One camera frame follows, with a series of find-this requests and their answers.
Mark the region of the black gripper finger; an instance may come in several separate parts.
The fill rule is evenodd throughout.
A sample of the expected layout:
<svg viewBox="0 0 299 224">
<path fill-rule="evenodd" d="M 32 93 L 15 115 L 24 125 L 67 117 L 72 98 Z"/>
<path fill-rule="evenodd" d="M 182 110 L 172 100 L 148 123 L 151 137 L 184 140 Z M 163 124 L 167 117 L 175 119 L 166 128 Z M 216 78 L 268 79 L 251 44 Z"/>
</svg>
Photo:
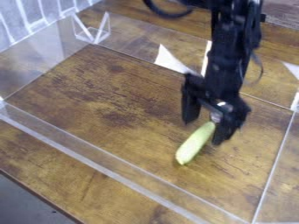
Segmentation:
<svg viewBox="0 0 299 224">
<path fill-rule="evenodd" d="M 236 130 L 243 126 L 244 122 L 232 117 L 212 117 L 211 120 L 216 124 L 215 133 L 212 136 L 212 144 L 222 145 L 222 143 L 231 139 Z"/>
<path fill-rule="evenodd" d="M 202 105 L 190 94 L 182 95 L 182 120 L 186 124 L 194 122 L 200 115 Z"/>
</svg>

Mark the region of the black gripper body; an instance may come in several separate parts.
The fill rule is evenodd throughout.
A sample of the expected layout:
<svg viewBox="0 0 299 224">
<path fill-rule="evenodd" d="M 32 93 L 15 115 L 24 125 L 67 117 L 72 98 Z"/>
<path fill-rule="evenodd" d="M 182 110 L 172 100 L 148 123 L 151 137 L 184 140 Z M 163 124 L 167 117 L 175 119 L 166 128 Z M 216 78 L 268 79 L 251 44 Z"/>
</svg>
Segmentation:
<svg viewBox="0 0 299 224">
<path fill-rule="evenodd" d="M 251 108 L 239 95 L 248 69 L 248 58 L 211 59 L 206 75 L 186 73 L 182 94 L 198 99 L 200 106 L 222 117 L 232 117 L 243 122 Z"/>
</svg>

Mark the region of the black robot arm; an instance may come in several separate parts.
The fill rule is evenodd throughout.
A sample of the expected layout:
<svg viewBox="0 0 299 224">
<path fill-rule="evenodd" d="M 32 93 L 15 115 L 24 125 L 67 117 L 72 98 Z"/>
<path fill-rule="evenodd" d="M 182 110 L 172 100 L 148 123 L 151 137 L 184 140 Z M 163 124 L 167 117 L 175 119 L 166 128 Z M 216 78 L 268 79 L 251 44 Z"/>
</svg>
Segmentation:
<svg viewBox="0 0 299 224">
<path fill-rule="evenodd" d="M 263 0 L 214 0 L 211 9 L 211 49 L 204 75 L 187 73 L 182 85 L 182 119 L 191 123 L 202 108 L 218 115 L 212 143 L 230 140 L 246 123 L 251 107 L 239 95 L 248 62 L 262 39 Z"/>
</svg>

